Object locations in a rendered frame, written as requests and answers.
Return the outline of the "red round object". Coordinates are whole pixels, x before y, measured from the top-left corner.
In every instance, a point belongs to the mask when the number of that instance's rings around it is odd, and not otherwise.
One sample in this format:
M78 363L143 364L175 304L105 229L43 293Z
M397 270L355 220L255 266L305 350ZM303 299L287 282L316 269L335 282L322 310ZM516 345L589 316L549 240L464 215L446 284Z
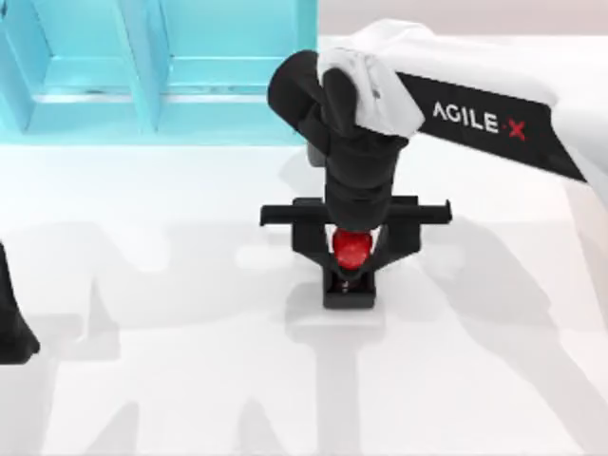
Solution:
M370 232L352 232L337 228L332 235L333 256L339 268L349 278L341 280L340 288L347 291L353 284L357 273L371 254L373 244Z

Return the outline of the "light blue rack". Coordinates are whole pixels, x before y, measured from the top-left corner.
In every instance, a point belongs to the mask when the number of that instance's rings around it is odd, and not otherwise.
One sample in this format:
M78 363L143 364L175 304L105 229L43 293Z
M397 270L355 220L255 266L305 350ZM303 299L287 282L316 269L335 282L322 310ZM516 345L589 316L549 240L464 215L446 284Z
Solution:
M269 108L319 0L0 0L0 144L298 143Z

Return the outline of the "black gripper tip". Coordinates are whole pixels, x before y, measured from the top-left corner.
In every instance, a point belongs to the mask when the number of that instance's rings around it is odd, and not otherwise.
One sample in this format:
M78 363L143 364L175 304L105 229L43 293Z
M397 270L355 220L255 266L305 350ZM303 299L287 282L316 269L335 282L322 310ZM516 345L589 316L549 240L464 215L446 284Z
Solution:
M0 365L24 365L40 348L18 307L6 251L0 242Z

